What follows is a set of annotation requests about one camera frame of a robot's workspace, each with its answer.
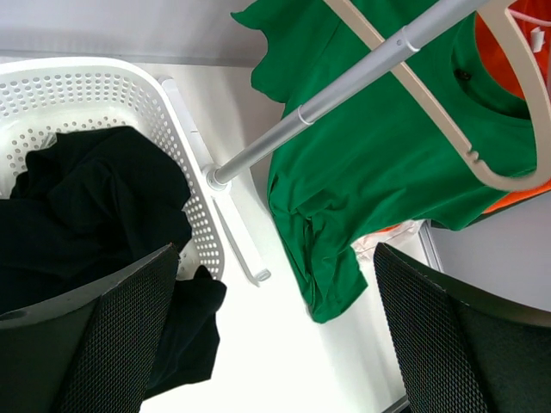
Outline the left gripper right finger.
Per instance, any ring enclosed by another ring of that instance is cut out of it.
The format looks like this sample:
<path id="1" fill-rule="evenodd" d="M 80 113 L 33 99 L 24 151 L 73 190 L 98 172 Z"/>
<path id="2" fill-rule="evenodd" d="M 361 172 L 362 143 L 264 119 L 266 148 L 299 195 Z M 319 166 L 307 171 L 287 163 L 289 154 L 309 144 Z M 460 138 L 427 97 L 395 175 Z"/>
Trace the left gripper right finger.
<path id="1" fill-rule="evenodd" d="M 410 412 L 548 412 L 550 314 L 380 243 L 375 276 Z"/>

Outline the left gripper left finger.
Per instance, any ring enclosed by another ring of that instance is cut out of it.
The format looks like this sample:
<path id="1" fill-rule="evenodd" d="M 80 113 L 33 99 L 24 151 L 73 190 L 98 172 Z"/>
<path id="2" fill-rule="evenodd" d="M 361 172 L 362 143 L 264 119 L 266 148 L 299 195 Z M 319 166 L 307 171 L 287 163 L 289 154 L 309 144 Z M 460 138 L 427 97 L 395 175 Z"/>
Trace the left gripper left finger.
<path id="1" fill-rule="evenodd" d="M 137 412 L 176 282 L 172 245 L 1 316 L 3 412 Z"/>

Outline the black t shirt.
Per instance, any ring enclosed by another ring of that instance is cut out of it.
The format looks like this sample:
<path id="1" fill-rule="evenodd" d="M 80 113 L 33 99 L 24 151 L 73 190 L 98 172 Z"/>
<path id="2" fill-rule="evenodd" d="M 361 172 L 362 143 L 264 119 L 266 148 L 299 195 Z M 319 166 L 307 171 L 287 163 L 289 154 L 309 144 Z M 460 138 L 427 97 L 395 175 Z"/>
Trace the black t shirt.
<path id="1" fill-rule="evenodd" d="M 59 133 L 27 154 L 1 202 L 1 310 L 14 311 L 110 275 L 192 229 L 182 170 L 130 126 Z M 204 266 L 179 271 L 146 396 L 212 377 L 226 286 Z"/>

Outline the beige wooden hanger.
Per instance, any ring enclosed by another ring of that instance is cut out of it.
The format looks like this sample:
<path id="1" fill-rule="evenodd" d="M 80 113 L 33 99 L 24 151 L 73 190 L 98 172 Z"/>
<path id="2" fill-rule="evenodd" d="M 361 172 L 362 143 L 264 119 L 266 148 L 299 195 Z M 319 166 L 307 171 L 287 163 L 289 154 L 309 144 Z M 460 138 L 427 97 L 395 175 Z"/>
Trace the beige wooden hanger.
<path id="1" fill-rule="evenodd" d="M 383 38 L 371 21 L 350 1 L 329 1 L 328 8 L 368 47 L 366 58 L 352 66 L 328 88 L 331 108 L 391 73 L 447 139 L 477 180 L 489 188 L 520 192 L 550 179 L 550 97 L 540 67 L 509 1 L 437 1 L 395 34 Z M 512 69 L 523 93 L 532 128 L 536 166 L 519 177 L 495 172 L 480 157 L 454 117 L 407 64 L 407 60 L 465 17 L 477 14 Z"/>

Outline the green t shirt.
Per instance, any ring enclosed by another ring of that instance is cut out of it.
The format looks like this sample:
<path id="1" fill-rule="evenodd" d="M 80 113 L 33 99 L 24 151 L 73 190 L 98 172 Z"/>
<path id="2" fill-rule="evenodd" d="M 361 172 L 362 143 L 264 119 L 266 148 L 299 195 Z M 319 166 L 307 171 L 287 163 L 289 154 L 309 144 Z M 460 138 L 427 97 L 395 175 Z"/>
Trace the green t shirt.
<path id="1" fill-rule="evenodd" d="M 503 176 L 536 166 L 523 101 L 480 61 L 470 15 L 409 58 L 481 158 Z M 262 32 L 268 51 L 254 89 L 294 111 L 368 54 L 321 1 L 256 1 L 234 20 Z M 409 219 L 450 230 L 475 221 L 504 193 L 483 185 L 392 74 L 279 147 L 267 199 L 312 319 L 343 314 L 367 282 L 351 247 Z"/>

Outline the orange t shirt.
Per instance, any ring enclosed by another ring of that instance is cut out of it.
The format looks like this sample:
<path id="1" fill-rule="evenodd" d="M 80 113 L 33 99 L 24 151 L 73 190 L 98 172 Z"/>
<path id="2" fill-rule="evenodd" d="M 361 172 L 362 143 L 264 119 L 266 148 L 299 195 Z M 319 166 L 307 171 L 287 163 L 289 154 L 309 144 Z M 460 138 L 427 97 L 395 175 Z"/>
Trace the orange t shirt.
<path id="1" fill-rule="evenodd" d="M 516 1 L 510 7 L 524 38 L 530 44 L 538 64 L 542 79 L 550 86 L 550 2 L 549 1 Z M 523 90 L 517 80 L 509 60 L 505 56 L 501 44 L 495 40 L 486 23 L 479 17 L 475 18 L 475 41 L 479 51 L 480 61 L 487 73 L 503 89 L 514 96 L 523 99 Z M 544 194 L 550 190 L 546 182 L 538 188 L 523 192 L 513 192 L 488 207 L 481 218 L 485 219 L 513 207 L 526 200 Z M 373 259 L 375 246 L 379 242 L 389 243 L 398 247 L 413 239 L 419 232 L 423 220 L 407 220 L 373 234 L 359 237 L 352 245 L 359 262 L 370 262 Z"/>

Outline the metal clothes rack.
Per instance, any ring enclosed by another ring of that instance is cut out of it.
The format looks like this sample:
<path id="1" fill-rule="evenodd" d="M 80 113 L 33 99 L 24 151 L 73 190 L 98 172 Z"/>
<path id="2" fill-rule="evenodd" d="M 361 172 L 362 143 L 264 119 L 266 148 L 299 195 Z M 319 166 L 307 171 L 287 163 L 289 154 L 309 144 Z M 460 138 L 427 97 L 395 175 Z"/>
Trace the metal clothes rack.
<path id="1" fill-rule="evenodd" d="M 439 1 L 387 40 L 383 40 L 376 33 L 351 2 L 330 1 L 328 6 L 359 38 L 369 37 L 375 40 L 373 51 L 366 58 L 221 167 L 214 164 L 202 138 L 194 134 L 189 141 L 191 157 L 201 168 L 199 181 L 207 186 L 207 196 L 214 201 L 215 214 L 221 219 L 224 232 L 245 273 L 245 278 L 254 286 L 259 286 L 267 280 L 270 272 L 263 264 L 237 208 L 229 197 L 231 179 L 388 72 L 392 72 L 399 79 L 430 116 L 474 176 L 484 184 L 490 182 L 489 167 L 479 159 L 467 137 L 442 104 L 406 64 L 406 59 L 460 19 L 479 9 L 483 2 Z"/>

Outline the white perforated plastic basket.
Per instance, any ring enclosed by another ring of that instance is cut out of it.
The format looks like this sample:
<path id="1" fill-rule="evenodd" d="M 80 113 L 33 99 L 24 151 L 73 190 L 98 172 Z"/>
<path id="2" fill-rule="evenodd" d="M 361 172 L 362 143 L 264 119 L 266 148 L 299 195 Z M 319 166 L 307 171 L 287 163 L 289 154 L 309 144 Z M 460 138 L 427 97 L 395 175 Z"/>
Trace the white perforated plastic basket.
<path id="1" fill-rule="evenodd" d="M 193 140 L 198 133 L 177 89 L 117 59 L 76 57 L 1 60 L 1 196 L 26 170 L 25 156 L 55 133 L 132 126 L 181 168 L 191 197 L 184 207 L 193 243 L 181 254 L 182 273 L 225 269 L 221 222 Z"/>

